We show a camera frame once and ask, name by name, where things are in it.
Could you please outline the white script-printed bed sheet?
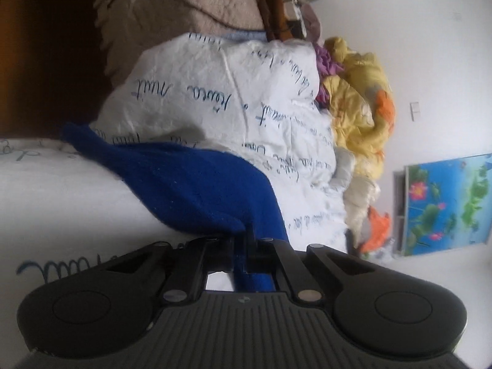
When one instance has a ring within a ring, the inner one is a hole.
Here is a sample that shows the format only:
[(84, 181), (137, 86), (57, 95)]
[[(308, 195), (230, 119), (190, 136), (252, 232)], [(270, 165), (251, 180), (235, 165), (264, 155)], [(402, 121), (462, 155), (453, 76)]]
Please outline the white script-printed bed sheet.
[[(320, 109), (301, 41), (184, 34), (144, 52), (90, 128), (115, 146), (171, 142), (251, 162), (271, 182), (294, 248), (346, 248), (353, 157)], [(60, 138), (1, 141), (1, 287), (34, 288), (175, 231), (115, 174)]]

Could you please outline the purple cloth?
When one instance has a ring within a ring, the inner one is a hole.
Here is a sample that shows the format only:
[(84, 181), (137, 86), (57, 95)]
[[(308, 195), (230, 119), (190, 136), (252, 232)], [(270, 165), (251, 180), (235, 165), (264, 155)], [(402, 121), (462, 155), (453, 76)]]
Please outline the purple cloth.
[(332, 59), (330, 53), (319, 44), (321, 37), (321, 23), (309, 3), (303, 3), (301, 6), (302, 19), (306, 28), (306, 40), (311, 42), (316, 54), (316, 65), (319, 74), (319, 91), (316, 102), (321, 108), (327, 108), (330, 96), (323, 80), (326, 77), (338, 75), (343, 71), (343, 67)]

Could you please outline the brown leather bag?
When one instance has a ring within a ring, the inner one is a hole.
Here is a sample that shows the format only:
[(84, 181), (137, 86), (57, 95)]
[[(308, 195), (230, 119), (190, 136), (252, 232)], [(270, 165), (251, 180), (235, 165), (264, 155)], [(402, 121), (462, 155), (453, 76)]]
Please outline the brown leather bag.
[(259, 0), (258, 8), (264, 31), (269, 42), (285, 42), (299, 38), (299, 21), (295, 16), (294, 4), (286, 0)]

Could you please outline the orange garment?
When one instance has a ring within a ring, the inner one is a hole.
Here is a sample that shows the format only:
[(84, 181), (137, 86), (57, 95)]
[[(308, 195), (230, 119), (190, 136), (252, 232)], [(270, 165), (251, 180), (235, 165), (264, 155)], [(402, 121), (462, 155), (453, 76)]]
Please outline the orange garment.
[(380, 214), (376, 208), (370, 206), (368, 210), (369, 238), (361, 244), (360, 252), (369, 253), (383, 247), (389, 238), (391, 216), (388, 212)]

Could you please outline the yellow orange quilt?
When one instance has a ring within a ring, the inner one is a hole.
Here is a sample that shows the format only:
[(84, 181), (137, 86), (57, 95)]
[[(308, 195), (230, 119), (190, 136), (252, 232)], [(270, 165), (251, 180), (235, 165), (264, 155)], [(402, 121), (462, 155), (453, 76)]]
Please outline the yellow orange quilt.
[(384, 148), (395, 128), (394, 98), (375, 54), (360, 54), (342, 38), (329, 38), (324, 47), (339, 65), (336, 74), (323, 78), (323, 86), (329, 96), (335, 143), (355, 157), (343, 202), (347, 227), (360, 243), (369, 207), (380, 194), (377, 180), (383, 174)]

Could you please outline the beige quilted headboard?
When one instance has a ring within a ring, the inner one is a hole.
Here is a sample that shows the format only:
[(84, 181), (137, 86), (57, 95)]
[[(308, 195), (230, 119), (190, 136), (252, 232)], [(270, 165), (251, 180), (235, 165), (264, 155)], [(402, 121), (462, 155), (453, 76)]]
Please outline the beige quilted headboard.
[(113, 86), (125, 80), (143, 51), (180, 34), (263, 28), (258, 0), (95, 0), (94, 7)]

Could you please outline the blue fleece garment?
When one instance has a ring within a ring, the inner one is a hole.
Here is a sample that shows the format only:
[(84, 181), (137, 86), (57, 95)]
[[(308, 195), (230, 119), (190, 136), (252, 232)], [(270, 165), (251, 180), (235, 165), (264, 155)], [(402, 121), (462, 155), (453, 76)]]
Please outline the blue fleece garment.
[(171, 142), (110, 144), (88, 126), (67, 124), (64, 141), (120, 177), (168, 227), (194, 236), (286, 241), (269, 179), (245, 159)]

